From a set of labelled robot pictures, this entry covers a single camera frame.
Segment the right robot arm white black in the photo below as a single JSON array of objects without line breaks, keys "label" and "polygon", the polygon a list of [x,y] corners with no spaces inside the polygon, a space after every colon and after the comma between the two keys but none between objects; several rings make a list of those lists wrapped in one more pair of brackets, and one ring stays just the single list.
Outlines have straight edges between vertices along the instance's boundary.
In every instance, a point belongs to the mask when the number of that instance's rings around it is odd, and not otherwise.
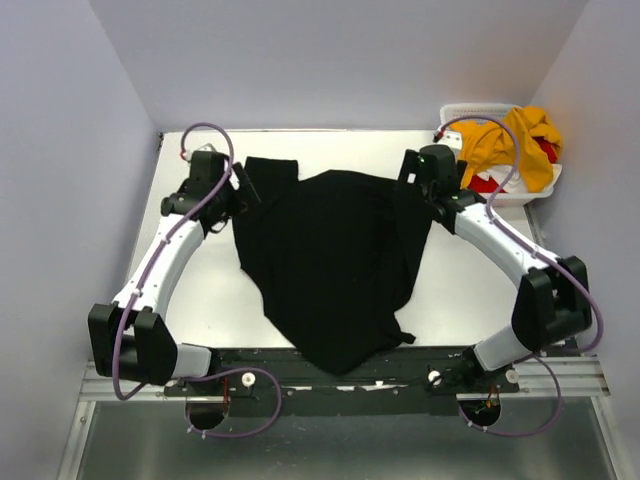
[{"label": "right robot arm white black", "polygon": [[497,371],[588,330],[592,307],[585,264],[530,241],[488,200],[462,188],[460,174],[453,150],[432,144],[405,152],[397,186],[416,194],[430,219],[476,247],[517,289],[509,325],[467,348],[443,375],[445,382],[480,392],[494,383]]}]

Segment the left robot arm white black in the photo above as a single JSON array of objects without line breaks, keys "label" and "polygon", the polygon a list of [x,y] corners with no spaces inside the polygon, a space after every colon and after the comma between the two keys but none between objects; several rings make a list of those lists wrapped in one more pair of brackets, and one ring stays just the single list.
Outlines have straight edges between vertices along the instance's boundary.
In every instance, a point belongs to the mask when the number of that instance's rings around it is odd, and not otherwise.
[{"label": "left robot arm white black", "polygon": [[122,290],[88,315],[97,373],[115,381],[164,385],[187,379],[201,395],[222,380],[211,348],[179,344],[165,322],[172,294],[189,260],[210,233],[258,204],[244,168],[217,151],[196,151],[179,189],[160,205],[147,252]]}]

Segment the black t-shirt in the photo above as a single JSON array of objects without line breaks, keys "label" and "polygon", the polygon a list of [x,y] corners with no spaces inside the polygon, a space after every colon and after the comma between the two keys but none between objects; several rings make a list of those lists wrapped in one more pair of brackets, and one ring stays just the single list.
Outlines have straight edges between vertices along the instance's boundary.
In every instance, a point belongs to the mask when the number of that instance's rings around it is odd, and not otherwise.
[{"label": "black t-shirt", "polygon": [[432,224],[418,186],[344,170],[301,180],[295,160],[250,157],[245,171],[261,202],[233,221],[240,266],[300,354],[344,375],[414,343],[396,313]]}]

